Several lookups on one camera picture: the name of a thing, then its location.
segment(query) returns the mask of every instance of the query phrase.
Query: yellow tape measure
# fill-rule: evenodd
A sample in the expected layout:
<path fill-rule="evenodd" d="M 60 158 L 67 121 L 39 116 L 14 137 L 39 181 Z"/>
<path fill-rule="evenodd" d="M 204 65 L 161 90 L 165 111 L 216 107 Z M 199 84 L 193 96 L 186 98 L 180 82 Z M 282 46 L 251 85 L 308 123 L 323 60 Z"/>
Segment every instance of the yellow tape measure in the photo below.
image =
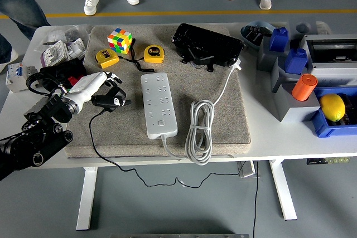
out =
<path fill-rule="evenodd" d="M 104 69 L 119 62 L 119 57 L 111 48 L 107 48 L 99 51 L 97 55 L 95 55 L 95 60 L 100 67 Z"/>
<path fill-rule="evenodd" d="M 144 61 L 150 62 L 152 64 L 161 64 L 163 63 L 163 57 L 165 51 L 159 45 L 151 45 L 146 47 L 144 52 Z"/>

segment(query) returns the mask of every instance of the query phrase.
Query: yellow lemon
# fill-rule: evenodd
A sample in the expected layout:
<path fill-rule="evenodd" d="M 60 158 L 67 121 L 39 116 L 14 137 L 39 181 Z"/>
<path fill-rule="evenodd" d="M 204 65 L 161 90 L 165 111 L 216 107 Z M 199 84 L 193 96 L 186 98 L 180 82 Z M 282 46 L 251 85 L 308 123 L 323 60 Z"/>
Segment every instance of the yellow lemon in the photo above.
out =
<path fill-rule="evenodd" d="M 337 94 L 327 94 L 320 98 L 324 116 L 333 122 L 339 121 L 346 112 L 344 101 Z"/>

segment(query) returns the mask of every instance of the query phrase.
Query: white power strip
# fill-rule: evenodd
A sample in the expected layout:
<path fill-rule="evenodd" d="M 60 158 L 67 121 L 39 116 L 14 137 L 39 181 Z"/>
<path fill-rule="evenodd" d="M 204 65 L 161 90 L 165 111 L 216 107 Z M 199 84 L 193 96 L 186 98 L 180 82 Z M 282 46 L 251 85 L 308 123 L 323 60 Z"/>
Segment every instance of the white power strip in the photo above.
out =
<path fill-rule="evenodd" d="M 164 72 L 141 76 L 147 136 L 177 135 L 177 122 L 167 74 Z"/>

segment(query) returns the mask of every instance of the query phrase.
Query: table leg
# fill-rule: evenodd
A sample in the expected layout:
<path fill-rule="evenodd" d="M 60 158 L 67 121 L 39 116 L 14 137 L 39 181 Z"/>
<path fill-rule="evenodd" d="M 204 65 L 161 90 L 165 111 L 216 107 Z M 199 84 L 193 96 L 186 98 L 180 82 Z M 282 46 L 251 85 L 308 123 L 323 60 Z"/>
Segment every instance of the table leg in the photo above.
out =
<path fill-rule="evenodd" d="M 95 191 L 95 182 L 97 180 L 97 167 L 85 167 L 85 175 L 82 189 L 82 197 L 80 199 L 77 231 L 89 230 L 91 208 L 93 206 L 93 198 Z"/>
<path fill-rule="evenodd" d="M 284 174 L 282 162 L 284 159 L 270 160 L 270 167 L 272 169 L 275 187 L 278 192 L 278 197 L 283 211 L 285 220 L 296 220 L 294 204 L 291 199 L 288 183 Z"/>

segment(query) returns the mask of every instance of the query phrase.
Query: white table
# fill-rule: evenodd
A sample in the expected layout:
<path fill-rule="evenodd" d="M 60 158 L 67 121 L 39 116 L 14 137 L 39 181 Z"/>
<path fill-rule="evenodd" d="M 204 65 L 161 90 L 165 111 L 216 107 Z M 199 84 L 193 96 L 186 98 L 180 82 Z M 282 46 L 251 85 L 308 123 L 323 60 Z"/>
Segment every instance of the white table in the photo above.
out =
<path fill-rule="evenodd" d="M 239 38 L 239 31 L 246 23 L 222 23 L 220 25 L 227 26 L 231 36 Z M 53 27 L 41 27 L 36 31 L 23 59 L 26 66 L 35 66 L 38 70 L 41 68 L 40 52 L 34 49 L 52 29 Z M 270 91 L 270 74 L 255 69 L 256 58 L 252 56 L 254 54 L 251 54 L 252 51 L 251 48 L 244 50 L 239 57 L 242 61 L 239 78 L 252 139 L 250 150 L 244 155 L 234 155 L 233 157 L 214 156 L 211 161 L 269 160 L 284 219 L 295 220 L 297 216 L 282 162 L 285 159 L 357 156 L 357 135 L 322 139 L 315 135 L 312 122 L 280 123 L 274 116 L 277 115 L 277 111 L 272 98 L 273 93 Z M 28 90 L 16 94 L 10 92 L 0 113 L 0 138 L 18 133 L 22 124 L 26 121 L 23 113 L 40 98 L 40 95 Z M 190 162 L 189 160 L 177 161 L 168 157 L 110 158 L 110 160 L 121 166 Z M 64 150 L 61 150 L 43 166 L 38 167 L 85 168 L 77 230 L 89 229 L 97 168 L 109 165 L 108 162 L 100 158 L 69 159 Z"/>

